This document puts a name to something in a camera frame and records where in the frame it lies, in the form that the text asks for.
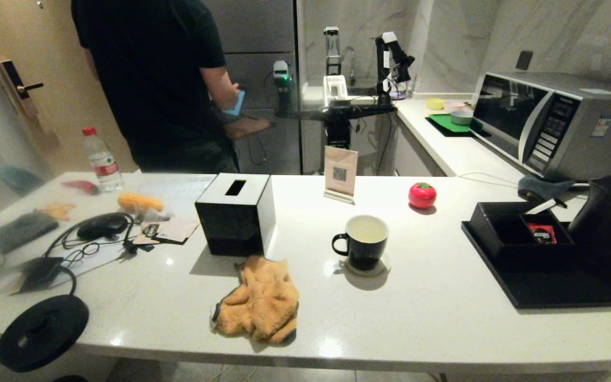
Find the person's right hand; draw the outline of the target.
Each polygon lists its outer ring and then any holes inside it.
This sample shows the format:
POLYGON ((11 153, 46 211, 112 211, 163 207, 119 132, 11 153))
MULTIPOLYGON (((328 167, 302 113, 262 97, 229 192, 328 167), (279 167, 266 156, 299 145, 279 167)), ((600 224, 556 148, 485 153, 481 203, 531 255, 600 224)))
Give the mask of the person's right hand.
POLYGON ((242 89, 240 89, 239 84, 238 83, 232 84, 230 93, 223 106, 223 111, 233 110, 236 107, 236 105, 238 104, 241 94, 242 94, 242 89))

